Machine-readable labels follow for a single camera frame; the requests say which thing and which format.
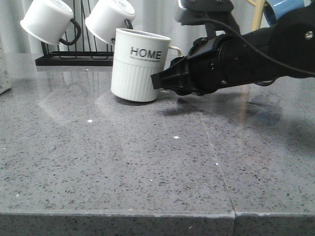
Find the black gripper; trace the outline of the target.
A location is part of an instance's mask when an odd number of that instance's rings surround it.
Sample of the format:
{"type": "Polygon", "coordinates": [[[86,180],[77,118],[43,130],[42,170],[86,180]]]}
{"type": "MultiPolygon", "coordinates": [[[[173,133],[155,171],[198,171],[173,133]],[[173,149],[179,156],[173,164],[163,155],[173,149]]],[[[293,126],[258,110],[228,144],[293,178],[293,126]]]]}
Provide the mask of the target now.
{"type": "Polygon", "coordinates": [[[260,56],[241,40],[229,36],[194,41],[187,57],[152,74],[154,89],[167,89],[180,96],[205,95],[222,88],[258,82],[260,56]]]}

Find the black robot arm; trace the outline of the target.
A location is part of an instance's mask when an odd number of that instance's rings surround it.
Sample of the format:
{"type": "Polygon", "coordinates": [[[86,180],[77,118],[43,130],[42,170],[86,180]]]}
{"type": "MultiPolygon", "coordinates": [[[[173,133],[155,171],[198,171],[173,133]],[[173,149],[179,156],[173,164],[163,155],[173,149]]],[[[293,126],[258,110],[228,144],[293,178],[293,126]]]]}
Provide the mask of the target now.
{"type": "Polygon", "coordinates": [[[186,56],[151,76],[155,89],[205,95],[247,84],[268,86],[283,76],[315,75],[314,3],[245,35],[240,34],[229,0],[181,0],[178,5],[177,20],[204,25],[207,35],[195,40],[186,56]]]}

